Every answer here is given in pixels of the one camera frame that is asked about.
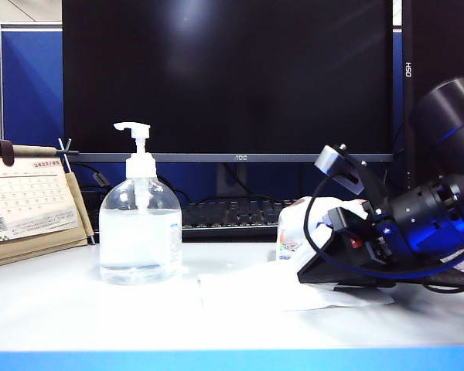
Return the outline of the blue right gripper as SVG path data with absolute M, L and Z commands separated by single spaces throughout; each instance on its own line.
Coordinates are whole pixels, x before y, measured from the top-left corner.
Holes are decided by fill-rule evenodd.
M 397 257 L 376 231 L 362 200 L 342 201 L 329 209 L 324 223 L 333 231 L 333 240 L 324 251 L 332 258 L 362 269 L 395 269 Z M 393 288 L 393 281 L 372 281 L 371 276 L 312 258 L 299 272 L 301 283 L 335 283 L 334 291 Z

